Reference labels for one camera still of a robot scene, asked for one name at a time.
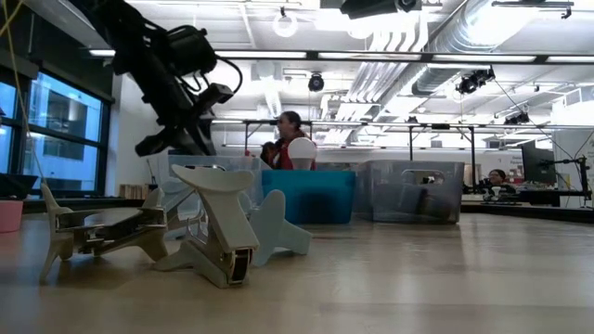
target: white wall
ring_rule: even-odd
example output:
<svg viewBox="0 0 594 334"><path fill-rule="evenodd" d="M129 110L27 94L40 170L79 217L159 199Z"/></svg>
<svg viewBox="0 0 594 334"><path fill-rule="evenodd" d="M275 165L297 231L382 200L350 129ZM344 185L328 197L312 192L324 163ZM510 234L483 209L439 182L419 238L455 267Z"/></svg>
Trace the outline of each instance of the white wall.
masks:
<svg viewBox="0 0 594 334"><path fill-rule="evenodd" d="M114 77L111 107L110 148L106 195L117 196L120 185L144 185L150 182L146 158L139 158L135 146L147 135L158 132L157 114L142 102L142 92L127 75Z"/></svg>
<svg viewBox="0 0 594 334"><path fill-rule="evenodd" d="M581 131L557 131L554 134L555 142L559 147L563 148L567 153L571 154L571 157L567 156L567 153L563 152L559 147L554 148L555 160L560 161L564 159L573 159L574 157L579 158L582 156L586 157L586 165L589 167L587 171L588 184L590 189L594 187L594 131L592 130L581 130ZM569 176L569 185L573 190L582 190L581 178L579 169L576 168L574 163L569 164L557 164L555 165L557 173L563 174L563 176ZM591 201L586 203L588 206L592 205ZM580 208L584 205L584 198L582 197L571 197L562 198L561 206L567 208Z"/></svg>

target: cable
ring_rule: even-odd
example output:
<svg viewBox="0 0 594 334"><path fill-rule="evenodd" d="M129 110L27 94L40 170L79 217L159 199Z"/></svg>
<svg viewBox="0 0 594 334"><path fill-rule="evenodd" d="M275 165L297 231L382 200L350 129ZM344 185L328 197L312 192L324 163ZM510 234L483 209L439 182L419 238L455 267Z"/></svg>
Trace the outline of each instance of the cable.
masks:
<svg viewBox="0 0 594 334"><path fill-rule="evenodd" d="M8 30L8 27L10 26L10 23L12 22L12 20L15 19L15 17L17 16L17 14L19 14L19 10L20 10L20 7L21 6L22 6L22 0L19 0L19 2L17 3L17 7L15 8L15 11L12 12L12 14L10 15L10 17L8 18L5 15L6 22L2 26L2 29L0 29L0 37L2 37L2 35L4 34L4 32ZM7 7L6 2L5 2L5 5L3 7L5 8L5 12L7 12L8 9L6 8Z"/></svg>
<svg viewBox="0 0 594 334"><path fill-rule="evenodd" d="M523 112L523 110L520 108L520 106L518 106L518 104L513 100L513 98L511 98L511 96L508 94L508 92L505 91L505 89L503 89L503 87L501 86L501 84L499 84L499 82L497 80L493 80L495 82L495 84L497 84L499 86L499 88L501 89L501 91L503 92L503 94L505 94L505 96L508 97L508 99L511 101L511 103L513 103L513 105L518 109L518 111ZM530 123L533 124L538 131L540 131L543 135L545 135L550 141L551 143L553 143L554 146L556 146L558 149L560 149L563 153L565 153L569 158L572 158L572 155L569 154L569 152L567 152L564 148L562 148L559 144L557 144L557 142L555 142L552 138L551 135L547 134L546 132L544 132L539 126L538 124L536 124L534 121L530 120Z"/></svg>
<svg viewBox="0 0 594 334"><path fill-rule="evenodd" d="M238 87L235 88L235 90L233 91L233 94L236 94L239 91L239 89L241 88L241 85L243 84L243 73L241 72L241 70L239 69L239 67L233 63L233 61L228 60L228 59L225 59L225 58L222 58L222 57L219 57L219 56L216 56L216 58L222 60L225 63L227 63L230 67L232 67L233 69L235 69L235 71L238 72L238 74L239 74L239 84L238 84Z"/></svg>
<svg viewBox="0 0 594 334"><path fill-rule="evenodd" d="M206 79L206 75L201 73L200 76L202 77L202 80L204 80L204 82L206 83L207 86L211 85L211 83L209 83L208 79Z"/></svg>
<svg viewBox="0 0 594 334"><path fill-rule="evenodd" d="M522 112L523 110L520 108L520 106L518 106L518 104L516 104L516 102L513 100L513 98L511 98L511 96L508 94L508 92L505 91L505 89L503 89L503 87L501 87L501 84L499 84L499 82L497 80L493 80L501 89L501 91L503 92L503 94L505 94L505 96L508 97L508 99L511 101L511 103L513 103L513 105L520 111ZM592 135L594 135L594 131L592 131L592 133L588 136L588 139L586 139L586 141L584 142L584 144L582 144L582 146L579 148L579 150L575 153L575 155L572 157L571 154L569 154L569 152L567 152L565 149L563 149L561 147L561 145L557 144L556 141L553 140L552 136L545 133L540 127L538 127L538 125L536 123L534 123L534 121L530 120L530 123L532 123L534 126L536 126L536 128L543 134L545 135L551 143L553 143L554 146L556 146L557 148L559 148L563 153L565 153L569 158L571 158L572 160L575 160L575 158L577 157L577 154L579 153L579 151L586 145L586 143L588 142L588 140L592 137ZM579 177L579 183L580 185L582 184L582 174L579 170L579 167L577 167L577 163L574 163L575 169L577 170L577 175ZM588 188L586 189L582 189L582 191L589 191L590 190L590 186L588 184ZM584 197L584 206L586 206L586 197Z"/></svg>
<svg viewBox="0 0 594 334"><path fill-rule="evenodd" d="M577 149L577 151L575 152L575 155L574 155L574 160L577 158L577 155L579 154L579 151L581 151L582 148L584 148L584 146L588 143L588 140L590 140L590 138L592 137L592 135L594 135L594 130L592 130L592 132L590 133L590 135L588 136L588 138L586 138L586 141L584 142L584 144L582 144L582 146Z"/></svg>
<svg viewBox="0 0 594 334"><path fill-rule="evenodd" d="M199 89L196 89L196 88L192 87L191 85L189 85L189 83L187 83L186 79L182 78L181 76L177 76L176 78L177 78L177 80L179 80L179 83L186 89L187 92L194 92L194 93L200 92L200 86L199 86Z"/></svg>
<svg viewBox="0 0 594 334"><path fill-rule="evenodd" d="M17 16L21 5L22 5L22 0L19 0L19 3L17 4L15 11L9 17L8 16L8 8L5 3L4 18L6 20L6 24L4 27L2 27L2 30L0 30L0 36L2 35L2 33L4 33L4 31L7 32L8 50L10 52L10 60L12 62L12 69L15 74L15 84L17 86L17 95L19 97L20 110L22 111L22 116L25 119L25 131L26 131L27 135L29 136L29 138L32 140L31 153L33 154L33 159L35 160L35 164L37 165L37 169L39 170L39 174L41 175L41 182L47 185L47 182L44 177L44 172L41 169L41 162L39 161L39 158L37 157L37 152L35 152L35 144L33 143L33 137L31 136L31 129L29 128L29 115L28 115L27 110L25 109L25 101L22 97L22 91L20 90L19 70L17 69L17 60L15 58L15 48L12 43L12 33L10 32L10 22Z"/></svg>
<svg viewBox="0 0 594 334"><path fill-rule="evenodd" d="M590 138L592 137L592 135L594 135L594 130L592 130L592 132L590 133L590 135L588 136L588 138L586 138L586 141L584 141L584 144L582 144L582 146L580 146L577 149L577 151L575 152L575 155L574 155L574 160L577 159L577 155L579 154L579 151L581 151L582 148L584 148L584 146L588 143L588 141L590 140ZM577 164L575 165L575 168L577 169L577 174L579 175L579 178L580 178L579 182L581 184L582 183L582 172L577 167ZM590 183L588 183L588 181L586 181L586 184L588 185L588 188L587 189L582 189L582 190L585 190L585 191L591 190ZM584 207L586 207L586 204L587 203L588 203L588 200L586 198L584 198Z"/></svg>
<svg viewBox="0 0 594 334"><path fill-rule="evenodd" d="M198 78L196 77L196 72L192 73L192 78L194 78L194 83L196 83L196 85L198 86L198 90L201 91L202 85L200 84L200 82L198 81Z"/></svg>

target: yellow cable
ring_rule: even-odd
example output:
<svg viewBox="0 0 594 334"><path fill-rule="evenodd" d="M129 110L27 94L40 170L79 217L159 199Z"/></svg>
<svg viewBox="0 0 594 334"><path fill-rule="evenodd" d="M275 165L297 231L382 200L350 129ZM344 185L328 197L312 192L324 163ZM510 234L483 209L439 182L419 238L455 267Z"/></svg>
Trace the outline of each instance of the yellow cable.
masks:
<svg viewBox="0 0 594 334"><path fill-rule="evenodd" d="M8 9L6 8L6 7L7 7L7 5L8 5L8 4L7 4L7 3L6 3L6 1L5 1L4 5L3 5L3 7L4 7L4 9L5 9L5 10L4 10L4 11L5 11L5 13L6 13L6 11L8 10ZM2 29L0 29L0 37L2 37L2 35L4 34L4 32L5 32L6 30L8 30L8 27L10 26L10 22L12 22L12 20L13 20L13 19L15 19L15 17L17 16L17 14L19 14L19 10L20 10L20 7L21 7L21 6L22 6L22 0L19 0L19 3L17 4L17 7L15 8L15 11L14 11L14 12L12 12L12 15L10 15L10 18L7 18L7 17L6 17L6 15L5 15L6 23L4 24L4 26L2 26Z"/></svg>
<svg viewBox="0 0 594 334"><path fill-rule="evenodd" d="M10 32L10 21L16 17L17 12L20 9L20 5L22 5L22 0L19 0L19 4L15 11L12 13L10 18L8 17L8 8L7 5L4 5L4 18L6 20L6 24L2 27L2 31L0 31L0 36L6 30L8 34L8 49L10 51L10 59L12 61L12 68L15 73L15 83L17 85L17 96L19 97L19 104L20 110L22 110L22 116L25 119L25 131L27 132L27 136L31 139L31 152L33 154L33 158L35 159L35 163L37 164L37 169L39 170L39 174L41 175L41 180L45 183L44 172L41 169L41 162L39 162L39 158L37 157L37 153L35 152L35 143L33 143L33 137L31 136L31 129L29 128L29 116L27 114L27 110L25 110L25 101L22 98L22 92L20 90L20 82L19 82L19 71L17 69L17 60L15 58L15 49L12 44L12 33Z"/></svg>

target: security camera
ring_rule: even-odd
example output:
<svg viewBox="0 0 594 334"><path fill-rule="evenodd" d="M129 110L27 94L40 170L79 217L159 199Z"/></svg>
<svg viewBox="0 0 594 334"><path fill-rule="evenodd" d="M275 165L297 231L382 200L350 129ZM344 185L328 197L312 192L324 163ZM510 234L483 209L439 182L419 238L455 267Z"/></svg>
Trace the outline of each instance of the security camera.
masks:
<svg viewBox="0 0 594 334"><path fill-rule="evenodd" d="M320 92L324 89L324 79L322 79L322 74L320 73L313 73L312 78L309 79L309 85L307 85L310 92Z"/></svg>

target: white plastic part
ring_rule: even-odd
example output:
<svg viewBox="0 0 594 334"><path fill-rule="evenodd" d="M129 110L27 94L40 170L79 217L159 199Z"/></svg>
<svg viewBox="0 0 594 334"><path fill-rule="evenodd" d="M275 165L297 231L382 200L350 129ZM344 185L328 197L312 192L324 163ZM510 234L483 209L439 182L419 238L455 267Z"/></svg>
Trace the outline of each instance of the white plastic part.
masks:
<svg viewBox="0 0 594 334"><path fill-rule="evenodd" d="M117 225L118 223L135 219L141 221L154 219L152 225L140 225L139 229L128 237L116 239L107 244L97 244L93 247L95 256L101 256L131 246L139 247L155 262L167 256L167 249L162 240L163 234L167 229L164 211L161 208L162 190L157 188L150 192L140 210L118 208L78 212L60 207L46 184L41 184L41 191L44 196L47 218L49 220L49 249L45 257L44 267L39 275L40 282L45 280L56 258L60 257L62 261L66 261L70 259L75 248L78 249L84 245L88 245L84 235L85 230L106 227L102 224L85 227L84 220L93 216L104 217L106 220L112 220L111 217L118 217L116 219L119 222L114 223L111 221L109 225ZM78 223L79 228L65 229L58 232L59 221Z"/></svg>
<svg viewBox="0 0 594 334"><path fill-rule="evenodd" d="M491 186L491 190L493 190L493 200L498 200L499 191L501 191L501 186Z"/></svg>
<svg viewBox="0 0 594 334"><path fill-rule="evenodd" d="M253 182L251 172L188 169L173 165L174 174L200 194L208 215L208 236L191 236L189 227L180 249L158 261L155 269L193 267L218 288L247 283L252 254L260 244L240 206L239 194Z"/></svg>
<svg viewBox="0 0 594 334"><path fill-rule="evenodd" d="M316 155L316 145L308 138L296 138L289 144L289 158L294 170L309 171Z"/></svg>
<svg viewBox="0 0 594 334"><path fill-rule="evenodd" d="M254 208L247 196L240 201L243 210L250 214L250 225L260 241L260 248L252 258L253 265L265 265L277 247L300 255L309 252L312 234L285 220L285 195L282 191L271 191L259 208Z"/></svg>

